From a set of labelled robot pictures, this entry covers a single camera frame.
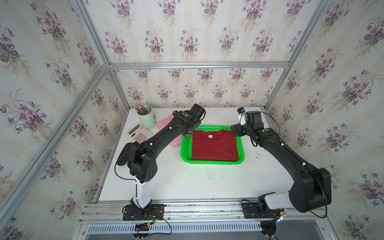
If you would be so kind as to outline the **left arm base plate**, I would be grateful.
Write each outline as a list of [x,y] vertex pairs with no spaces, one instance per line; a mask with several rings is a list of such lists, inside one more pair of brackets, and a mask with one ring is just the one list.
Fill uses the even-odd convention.
[[149,204],[141,209],[135,204],[128,204],[123,207],[123,221],[151,221],[160,220],[164,217],[166,205]]

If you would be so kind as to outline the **dark red t-shirt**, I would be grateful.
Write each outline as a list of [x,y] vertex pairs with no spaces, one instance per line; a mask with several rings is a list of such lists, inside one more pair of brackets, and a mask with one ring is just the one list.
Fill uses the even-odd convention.
[[231,131],[195,131],[192,136],[192,160],[235,162],[235,137]]

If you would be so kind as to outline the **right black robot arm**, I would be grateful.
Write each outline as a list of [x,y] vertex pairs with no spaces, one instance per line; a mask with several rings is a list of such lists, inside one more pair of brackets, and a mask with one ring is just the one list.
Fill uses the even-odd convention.
[[272,128],[265,128],[260,111],[238,108],[239,123],[231,129],[236,137],[249,136],[252,144],[265,149],[287,170],[294,183],[287,194],[276,194],[275,199],[289,201],[289,206],[301,213],[332,202],[331,174],[316,168],[293,151]]

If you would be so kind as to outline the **yellow t-shirt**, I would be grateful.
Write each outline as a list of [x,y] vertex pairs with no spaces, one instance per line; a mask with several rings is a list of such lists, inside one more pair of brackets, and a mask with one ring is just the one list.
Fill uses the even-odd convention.
[[238,137],[235,137],[236,162],[239,160]]

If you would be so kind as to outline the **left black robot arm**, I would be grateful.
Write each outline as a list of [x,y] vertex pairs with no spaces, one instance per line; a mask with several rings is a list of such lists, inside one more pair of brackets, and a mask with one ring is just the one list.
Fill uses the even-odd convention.
[[158,171],[156,159],[174,139],[192,135],[201,124],[206,110],[194,104],[190,110],[173,111],[173,118],[148,140],[138,143],[127,143],[121,151],[116,166],[127,166],[136,184],[136,193],[131,204],[139,210],[151,205],[150,185]]

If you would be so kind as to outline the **green plastic basket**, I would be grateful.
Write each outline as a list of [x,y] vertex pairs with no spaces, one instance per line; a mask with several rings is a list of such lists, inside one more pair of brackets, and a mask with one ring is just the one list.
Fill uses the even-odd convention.
[[[220,130],[231,131],[230,126],[199,126],[195,131],[204,131],[204,132],[216,132]],[[239,150],[239,160],[237,162],[217,162],[217,161],[195,161],[192,160],[192,135],[188,138],[182,137],[181,145],[181,157],[182,159],[190,164],[218,164],[218,165],[238,165],[244,161],[245,153],[243,149],[242,140],[238,137],[238,150]]]

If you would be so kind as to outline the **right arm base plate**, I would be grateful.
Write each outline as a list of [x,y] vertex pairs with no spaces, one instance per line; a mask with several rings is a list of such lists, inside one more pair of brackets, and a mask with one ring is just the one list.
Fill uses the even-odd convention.
[[245,219],[276,219],[284,213],[283,209],[270,209],[264,202],[242,200],[240,206],[243,209]]

